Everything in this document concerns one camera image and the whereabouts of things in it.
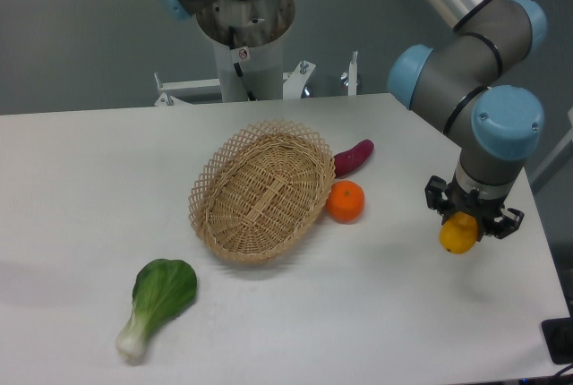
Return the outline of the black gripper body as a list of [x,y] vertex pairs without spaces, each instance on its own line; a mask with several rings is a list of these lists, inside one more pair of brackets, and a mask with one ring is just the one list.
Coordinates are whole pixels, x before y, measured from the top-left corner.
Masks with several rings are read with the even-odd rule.
[[476,189],[466,192],[456,179],[447,184],[444,195],[446,203],[440,210],[442,224],[458,212],[474,217],[478,224],[490,223],[501,215],[501,209],[507,198],[504,195],[499,198],[485,199]]

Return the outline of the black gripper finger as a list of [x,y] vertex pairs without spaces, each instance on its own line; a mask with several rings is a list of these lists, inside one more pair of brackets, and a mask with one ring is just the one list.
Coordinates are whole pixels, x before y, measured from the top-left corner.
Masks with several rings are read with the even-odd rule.
[[433,175],[424,188],[426,205],[441,216],[444,225],[453,214],[453,202],[449,197],[449,184]]
[[503,239],[519,230],[524,217],[523,211],[514,208],[501,208],[484,214],[477,219],[477,240],[481,241],[484,236]]

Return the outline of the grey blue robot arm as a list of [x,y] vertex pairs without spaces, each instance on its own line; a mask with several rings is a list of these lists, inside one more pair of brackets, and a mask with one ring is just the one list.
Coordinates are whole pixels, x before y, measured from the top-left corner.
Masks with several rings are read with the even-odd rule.
[[[461,149],[450,182],[425,188],[444,219],[475,219],[479,236],[517,231],[521,211],[504,202],[543,129],[543,107],[528,90],[499,84],[543,42],[547,21],[531,0],[428,0],[455,33],[442,50],[407,49],[389,71],[389,92]],[[282,41],[294,0],[159,0],[176,19],[194,17],[211,41],[226,102],[302,96],[311,66],[283,74]]]

